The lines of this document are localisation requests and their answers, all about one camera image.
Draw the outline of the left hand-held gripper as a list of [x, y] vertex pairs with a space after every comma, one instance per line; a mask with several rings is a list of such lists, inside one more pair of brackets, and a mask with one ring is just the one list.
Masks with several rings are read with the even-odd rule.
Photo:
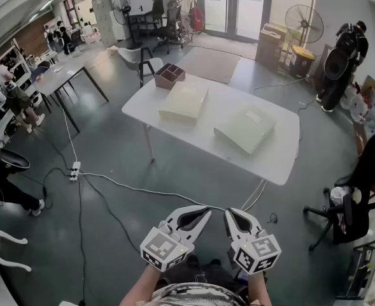
[[202, 205], [177, 208], [151, 229], [140, 245], [141, 257], [161, 272], [178, 265], [193, 252], [211, 215], [210, 207]]

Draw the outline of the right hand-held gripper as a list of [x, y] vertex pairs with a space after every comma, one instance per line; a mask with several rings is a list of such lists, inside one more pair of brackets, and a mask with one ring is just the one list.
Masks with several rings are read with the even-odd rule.
[[227, 235], [231, 239], [227, 254], [233, 270], [253, 275], [275, 265], [281, 248], [276, 237], [262, 229], [254, 216], [236, 208], [227, 208], [224, 221]]

